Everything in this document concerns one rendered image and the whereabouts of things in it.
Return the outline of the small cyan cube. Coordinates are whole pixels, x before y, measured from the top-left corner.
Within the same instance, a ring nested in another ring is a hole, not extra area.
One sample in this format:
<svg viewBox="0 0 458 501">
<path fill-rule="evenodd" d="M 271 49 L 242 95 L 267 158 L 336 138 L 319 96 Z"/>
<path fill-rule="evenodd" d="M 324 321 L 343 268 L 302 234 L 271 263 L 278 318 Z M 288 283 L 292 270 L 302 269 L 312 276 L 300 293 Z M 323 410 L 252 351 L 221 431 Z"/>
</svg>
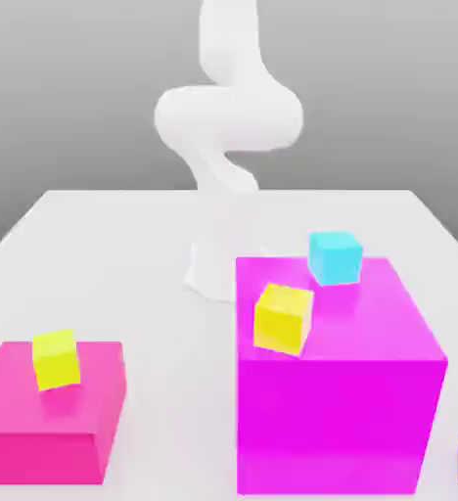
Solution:
<svg viewBox="0 0 458 501">
<path fill-rule="evenodd" d="M 363 249 L 347 231 L 313 231 L 309 235 L 308 268 L 322 286 L 358 283 Z"/>
</svg>

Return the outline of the small lime yellow cube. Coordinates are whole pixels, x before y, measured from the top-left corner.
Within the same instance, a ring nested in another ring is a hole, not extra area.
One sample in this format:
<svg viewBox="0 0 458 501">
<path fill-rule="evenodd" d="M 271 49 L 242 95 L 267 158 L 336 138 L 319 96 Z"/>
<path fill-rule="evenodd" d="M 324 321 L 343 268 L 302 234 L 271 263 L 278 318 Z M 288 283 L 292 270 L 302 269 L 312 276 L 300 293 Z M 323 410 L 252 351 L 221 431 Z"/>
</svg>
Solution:
<svg viewBox="0 0 458 501">
<path fill-rule="evenodd" d="M 34 336 L 32 361 L 39 391 L 81 383 L 73 330 Z"/>
</svg>

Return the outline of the large magenta box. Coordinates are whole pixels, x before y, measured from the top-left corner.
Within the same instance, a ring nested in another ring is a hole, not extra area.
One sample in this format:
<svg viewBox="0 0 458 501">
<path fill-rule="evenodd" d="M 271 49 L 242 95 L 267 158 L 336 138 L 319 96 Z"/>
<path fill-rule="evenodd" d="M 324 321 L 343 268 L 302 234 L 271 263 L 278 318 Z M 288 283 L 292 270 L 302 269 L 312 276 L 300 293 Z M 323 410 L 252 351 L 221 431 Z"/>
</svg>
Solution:
<svg viewBox="0 0 458 501">
<path fill-rule="evenodd" d="M 299 357 L 253 343 L 270 283 L 314 293 Z M 236 350 L 240 494 L 415 491 L 447 358 L 388 260 L 321 287 L 302 257 L 238 258 Z"/>
</svg>

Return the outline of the large pink box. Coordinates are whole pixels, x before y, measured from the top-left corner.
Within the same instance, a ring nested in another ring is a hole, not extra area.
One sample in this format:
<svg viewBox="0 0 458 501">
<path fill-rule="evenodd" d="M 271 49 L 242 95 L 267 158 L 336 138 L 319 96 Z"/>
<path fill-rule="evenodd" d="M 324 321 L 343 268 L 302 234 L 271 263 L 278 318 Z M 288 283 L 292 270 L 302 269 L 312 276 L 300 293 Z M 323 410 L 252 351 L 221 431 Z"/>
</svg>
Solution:
<svg viewBox="0 0 458 501">
<path fill-rule="evenodd" d="M 79 342 L 81 382 L 39 391 L 30 342 L 0 345 L 0 484 L 100 484 L 126 395 L 120 342 Z"/>
</svg>

